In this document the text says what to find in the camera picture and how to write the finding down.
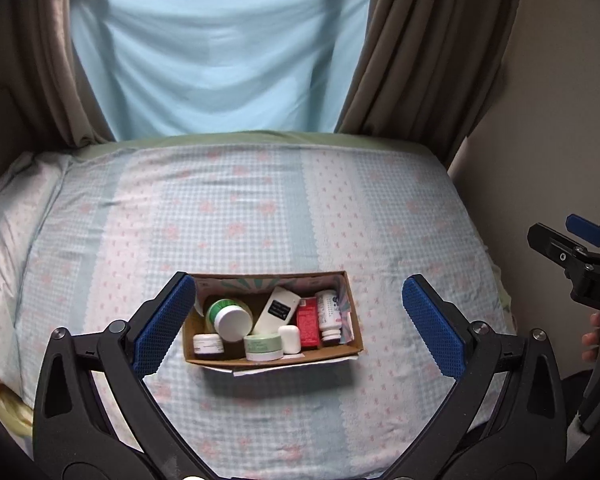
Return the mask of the person's right hand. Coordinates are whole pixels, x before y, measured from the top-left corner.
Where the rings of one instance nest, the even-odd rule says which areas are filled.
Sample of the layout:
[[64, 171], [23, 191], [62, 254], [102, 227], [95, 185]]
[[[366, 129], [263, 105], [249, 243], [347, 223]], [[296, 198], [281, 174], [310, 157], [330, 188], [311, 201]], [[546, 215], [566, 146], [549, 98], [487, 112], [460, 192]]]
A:
[[595, 311], [590, 316], [591, 330], [582, 336], [582, 360], [594, 363], [600, 350], [600, 311]]

